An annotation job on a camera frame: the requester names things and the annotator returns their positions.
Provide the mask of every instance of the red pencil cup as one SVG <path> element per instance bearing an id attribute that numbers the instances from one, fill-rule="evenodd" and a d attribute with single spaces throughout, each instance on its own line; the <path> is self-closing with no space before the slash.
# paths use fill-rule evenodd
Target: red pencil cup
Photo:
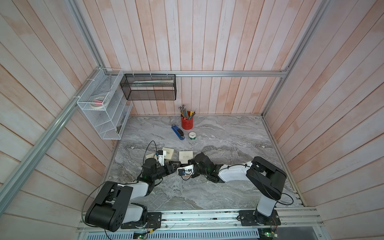
<path id="1" fill-rule="evenodd" d="M 181 127 L 184 130 L 190 130 L 193 128 L 193 118 L 186 120 L 183 118 L 183 116 L 180 114 L 181 117 Z"/>

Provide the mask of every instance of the white mesh organizer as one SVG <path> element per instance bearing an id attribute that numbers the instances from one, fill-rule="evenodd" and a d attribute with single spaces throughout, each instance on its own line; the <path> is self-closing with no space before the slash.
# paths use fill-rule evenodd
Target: white mesh organizer
<path id="1" fill-rule="evenodd" d="M 119 86 L 121 69 L 101 68 L 77 104 L 102 139 L 121 139 L 133 103 Z"/>

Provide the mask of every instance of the masking tape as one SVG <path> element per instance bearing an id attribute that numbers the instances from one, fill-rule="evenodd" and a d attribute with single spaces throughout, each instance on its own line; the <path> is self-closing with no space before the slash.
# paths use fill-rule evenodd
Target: masking tape
<path id="1" fill-rule="evenodd" d="M 191 140 L 196 139 L 196 133 L 195 132 L 190 132 L 189 133 L 189 139 L 191 139 Z"/>

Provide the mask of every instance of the marble tabletop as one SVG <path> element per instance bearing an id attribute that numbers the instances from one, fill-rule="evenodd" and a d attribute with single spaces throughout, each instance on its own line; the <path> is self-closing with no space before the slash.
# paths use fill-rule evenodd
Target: marble tabletop
<path id="1" fill-rule="evenodd" d="M 128 119 L 118 152 L 111 166 L 109 180 L 132 182 L 141 172 L 145 149 L 154 140 L 157 149 L 174 149 L 173 161 L 179 151 L 204 152 L 215 164 L 240 164 L 261 156 L 281 168 L 281 163 L 266 133 L 260 116 L 196 116 L 193 129 L 195 140 L 179 140 L 171 124 L 181 128 L 180 117 L 132 117 Z M 147 155 L 155 152 L 152 143 Z M 284 193 L 294 197 L 288 180 Z M 215 184 L 204 176 L 184 181 L 177 174 L 164 177 L 161 184 L 145 197 L 133 202 L 146 205 L 148 210 L 234 209 L 255 208 L 261 193 L 250 181 L 230 181 Z M 281 202 L 290 203 L 283 195 Z M 291 207 L 299 206 L 294 202 Z"/>

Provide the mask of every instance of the black cable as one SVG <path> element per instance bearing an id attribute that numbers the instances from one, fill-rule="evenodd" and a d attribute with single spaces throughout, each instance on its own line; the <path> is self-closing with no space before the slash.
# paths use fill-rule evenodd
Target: black cable
<path id="1" fill-rule="evenodd" d="M 154 140 L 152 140 L 152 141 L 148 144 L 147 148 L 145 149 L 145 153 L 144 153 L 144 157 L 143 157 L 143 165 L 144 165 L 145 156 L 146 156 L 146 154 L 147 154 L 148 147 L 149 147 L 149 145 L 150 145 L 152 142 L 155 144 L 156 153 L 157 153 L 157 145 L 156 145 L 156 142 L 155 142 Z M 140 172 L 140 174 L 139 174 L 139 175 L 137 176 L 137 178 L 136 178 L 137 180 L 139 179 L 139 177 L 141 176 L 142 173 L 143 173 L 143 168 L 141 168 L 141 172 Z"/>
<path id="2" fill-rule="evenodd" d="M 289 205 L 292 205 L 292 204 L 293 204 L 293 202 L 294 202 L 293 197 L 291 197 L 290 195 L 286 194 L 285 192 L 283 192 L 283 193 L 281 193 L 281 194 L 282 194 L 282 195 L 285 194 L 285 195 L 287 195 L 288 197 L 290 197 L 290 198 L 292 199 L 292 203 L 290 203 L 290 204 L 284 204 L 284 203 L 282 203 L 282 202 L 279 202 L 280 204 L 283 204 L 283 205 L 286 205 L 286 206 L 289 206 Z"/>
<path id="3" fill-rule="evenodd" d="M 93 226 L 93 225 L 89 225 L 88 223 L 86 223 L 85 221 L 84 221 L 84 217 L 83 217 L 83 211 L 84 211 L 84 206 L 85 206 L 85 203 L 87 202 L 87 200 L 88 200 L 88 198 L 92 195 L 92 193 L 93 192 L 95 192 L 101 185 L 103 185 L 104 183 L 106 183 L 106 182 L 111 182 L 111 181 L 105 181 L 105 182 L 103 182 L 103 183 L 101 183 L 100 185 L 98 185 L 89 195 L 88 195 L 88 197 L 85 199 L 85 201 L 84 201 L 84 204 L 83 204 L 83 207 L 81 208 L 81 220 L 83 221 L 83 223 L 85 224 L 85 225 L 87 225 L 87 226 L 90 226 L 90 227 L 97 227 L 97 226 Z"/>
<path id="4" fill-rule="evenodd" d="M 159 185 L 162 181 L 163 181 L 163 178 L 161 178 L 161 181 L 160 181 L 158 184 L 156 184 L 155 186 L 153 186 L 153 187 L 156 187 L 156 186 Z"/>
<path id="5" fill-rule="evenodd" d="M 183 179 L 184 181 L 187 181 L 187 180 L 189 180 L 189 179 L 192 177 L 192 174 L 191 174 L 191 176 L 189 176 L 189 178 L 187 178 L 187 179 L 184 179 L 183 176 L 180 176 L 180 177 L 181 177 L 181 179 Z"/>
<path id="6" fill-rule="evenodd" d="M 83 207 L 81 208 L 81 220 L 83 221 L 83 223 L 89 227 L 97 227 L 97 226 L 93 226 L 93 225 L 89 225 L 88 223 L 86 223 L 84 221 L 84 217 L 83 217 L 83 211 L 84 211 L 84 206 L 85 206 L 85 203 L 87 202 L 88 198 L 92 195 L 92 193 L 94 193 L 101 185 L 103 185 L 104 183 L 106 182 L 112 182 L 112 181 L 105 181 L 103 183 L 101 183 L 100 185 L 98 185 L 88 196 L 87 198 L 85 199 L 84 203 L 83 203 Z"/>
<path id="7" fill-rule="evenodd" d="M 249 167 L 250 169 L 252 169 L 253 171 L 256 172 L 255 169 L 251 168 L 251 167 L 248 166 L 248 165 L 244 165 L 244 164 L 234 164 L 234 165 L 228 166 L 228 167 L 226 167 L 226 168 L 220 169 L 220 170 L 217 172 L 217 174 L 218 174 L 221 170 L 228 169 L 228 168 L 230 168 L 230 167 L 232 167 L 232 166 L 244 166 L 244 167 Z M 259 179 L 259 182 L 261 182 L 259 175 L 256 174 L 256 176 L 257 176 L 257 178 Z M 271 194 L 269 194 L 269 192 L 268 192 L 267 189 L 265 188 L 264 184 L 262 184 L 262 186 L 263 186 L 264 190 L 268 193 L 268 195 L 271 197 L 271 199 L 275 200 L 276 202 L 278 202 L 278 203 L 280 203 L 280 204 L 283 204 L 283 205 L 286 205 L 286 206 L 292 205 L 292 204 L 294 203 L 294 200 L 293 200 L 293 198 L 292 198 L 290 195 L 288 195 L 288 194 L 286 194 L 286 193 L 282 193 L 282 192 L 281 192 L 280 194 L 281 194 L 281 195 L 285 194 L 285 195 L 289 196 L 289 197 L 292 199 L 292 202 L 291 202 L 290 204 L 285 204 L 285 203 L 279 202 L 278 200 L 276 200 L 275 198 L 273 198 L 273 197 L 271 196 Z"/>
<path id="8" fill-rule="evenodd" d="M 110 237 L 108 236 L 108 234 L 107 234 L 107 231 L 104 229 L 104 232 L 105 232 L 105 235 L 107 235 L 107 238 L 109 239 L 109 240 L 112 240 L 112 239 L 110 239 Z"/>

